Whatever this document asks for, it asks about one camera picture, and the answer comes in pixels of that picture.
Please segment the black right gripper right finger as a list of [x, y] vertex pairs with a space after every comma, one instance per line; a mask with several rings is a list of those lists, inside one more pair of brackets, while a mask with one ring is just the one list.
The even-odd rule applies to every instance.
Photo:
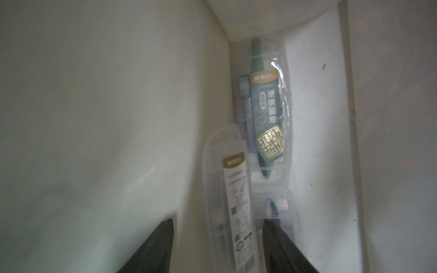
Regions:
[[273, 220], [264, 219], [262, 240], [267, 273], [319, 273]]

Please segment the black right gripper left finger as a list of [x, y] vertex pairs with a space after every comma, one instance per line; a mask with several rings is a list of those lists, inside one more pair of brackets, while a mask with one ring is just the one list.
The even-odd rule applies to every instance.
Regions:
[[169, 273], [174, 242], [174, 222], [161, 222], [118, 273]]

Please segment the cream canvas tote bag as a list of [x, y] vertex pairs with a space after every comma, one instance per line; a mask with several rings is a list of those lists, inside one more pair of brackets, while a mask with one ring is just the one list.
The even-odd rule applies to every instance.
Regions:
[[[322, 273], [437, 270], [437, 3], [292, 4], [290, 185]], [[166, 218], [213, 270], [206, 139], [235, 122], [206, 1], [1, 2], [1, 271], [115, 273]]]

